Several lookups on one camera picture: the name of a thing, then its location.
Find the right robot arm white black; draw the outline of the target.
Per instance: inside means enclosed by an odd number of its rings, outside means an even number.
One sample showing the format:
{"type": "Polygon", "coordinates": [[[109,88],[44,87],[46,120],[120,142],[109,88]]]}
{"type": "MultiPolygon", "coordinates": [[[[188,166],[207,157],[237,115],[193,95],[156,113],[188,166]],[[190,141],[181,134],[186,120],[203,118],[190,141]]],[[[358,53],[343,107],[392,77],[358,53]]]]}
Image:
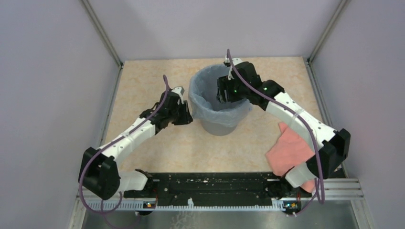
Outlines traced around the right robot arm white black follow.
{"type": "Polygon", "coordinates": [[[351,139],[346,129],[335,130],[313,117],[281,85],[273,80],[262,81],[251,62],[233,58],[225,60],[224,65],[229,72],[217,80],[220,103],[247,99],[285,122],[314,149],[314,156],[287,170],[280,183],[283,195],[294,196],[299,186],[315,178],[328,179],[346,160],[351,139]]]}

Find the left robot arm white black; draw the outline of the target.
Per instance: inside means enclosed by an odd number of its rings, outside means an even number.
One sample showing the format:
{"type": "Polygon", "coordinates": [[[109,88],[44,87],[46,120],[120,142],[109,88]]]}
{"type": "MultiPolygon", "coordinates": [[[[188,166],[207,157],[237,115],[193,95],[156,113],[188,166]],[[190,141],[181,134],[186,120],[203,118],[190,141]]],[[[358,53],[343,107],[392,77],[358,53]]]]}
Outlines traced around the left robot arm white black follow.
{"type": "Polygon", "coordinates": [[[86,188],[102,200],[118,192],[136,191],[141,197],[153,192],[152,178],[136,169],[120,172],[118,167],[143,142],[158,134],[169,124],[188,125],[193,121],[181,86],[164,92],[161,101],[141,113],[139,118],[111,142],[88,148],[82,158],[79,188],[86,188]]]}

